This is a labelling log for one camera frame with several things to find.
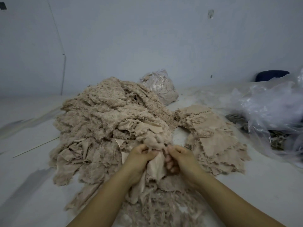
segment wall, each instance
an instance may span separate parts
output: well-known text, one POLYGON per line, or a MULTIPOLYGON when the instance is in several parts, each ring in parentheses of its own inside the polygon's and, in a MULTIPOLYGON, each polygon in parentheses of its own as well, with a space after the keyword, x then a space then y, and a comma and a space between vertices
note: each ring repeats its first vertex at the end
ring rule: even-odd
POLYGON ((250 81, 260 71, 303 64, 303 0, 50 4, 67 54, 65 94, 110 76, 137 81, 160 68, 186 87, 250 81))
POLYGON ((64 56, 47 1, 0 1, 0 96, 59 95, 64 56))

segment white floor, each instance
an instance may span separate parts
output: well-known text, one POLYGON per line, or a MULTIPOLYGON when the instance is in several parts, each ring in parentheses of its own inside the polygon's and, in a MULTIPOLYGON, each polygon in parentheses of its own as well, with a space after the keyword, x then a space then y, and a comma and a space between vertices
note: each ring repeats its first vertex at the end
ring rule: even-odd
MULTIPOLYGON (((189 88, 179 91, 177 102, 168 106, 175 110, 206 102, 203 91, 189 88)), ((0 126, 21 119, 30 119, 59 106, 66 97, 27 98, 0 100, 0 126)), ((0 226, 66 226, 72 216, 63 211, 65 204, 81 188, 74 178, 68 186, 52 183, 54 171, 48 169, 48 153, 59 140, 56 139, 18 157, 17 154, 59 136, 52 120, 29 127, 0 140, 0 226)), ((289 163, 279 162, 254 150, 238 131, 238 138, 248 144, 252 160, 246 162, 246 174, 219 175, 222 183, 249 203, 288 227, 302 226, 303 173, 289 163)), ((177 128, 174 143, 182 145, 186 131, 177 128)), ((209 211, 205 216, 209 227, 222 226, 209 211)))

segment hand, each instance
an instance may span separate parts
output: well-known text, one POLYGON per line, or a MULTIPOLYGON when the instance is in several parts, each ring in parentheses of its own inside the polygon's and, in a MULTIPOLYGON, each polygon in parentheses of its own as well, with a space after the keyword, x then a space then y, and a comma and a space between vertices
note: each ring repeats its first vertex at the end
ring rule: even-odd
POLYGON ((167 150, 169 152, 165 158, 167 170, 171 173, 181 172, 185 180, 195 188, 203 170, 193 153, 189 149, 177 145, 168 145, 167 150))
POLYGON ((128 174, 130 186, 139 182, 147 162, 153 160, 159 153, 156 150, 147 153, 147 150, 148 147, 145 144, 134 147, 121 168, 128 174))

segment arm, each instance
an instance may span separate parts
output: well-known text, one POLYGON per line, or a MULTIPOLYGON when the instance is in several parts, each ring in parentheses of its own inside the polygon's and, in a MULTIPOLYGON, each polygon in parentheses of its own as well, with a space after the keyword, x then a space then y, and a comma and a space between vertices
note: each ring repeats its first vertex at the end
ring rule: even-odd
POLYGON ((190 150, 169 146, 168 151, 167 169, 172 173, 180 171, 227 227, 285 227, 203 171, 190 150))
POLYGON ((111 227, 132 185, 139 182, 149 160, 157 156, 156 151, 142 153, 145 144, 131 150, 121 169, 112 176, 89 204, 67 227, 111 227))

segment person's left hand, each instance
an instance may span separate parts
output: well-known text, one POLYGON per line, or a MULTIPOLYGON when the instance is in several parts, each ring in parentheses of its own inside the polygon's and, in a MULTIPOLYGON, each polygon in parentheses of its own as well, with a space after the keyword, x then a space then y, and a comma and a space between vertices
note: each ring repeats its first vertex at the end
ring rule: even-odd
POLYGON ((134 147, 121 168, 127 173, 130 186, 139 182, 147 162, 154 159, 159 153, 156 150, 146 153, 146 150, 148 150, 148 147, 145 144, 134 147))

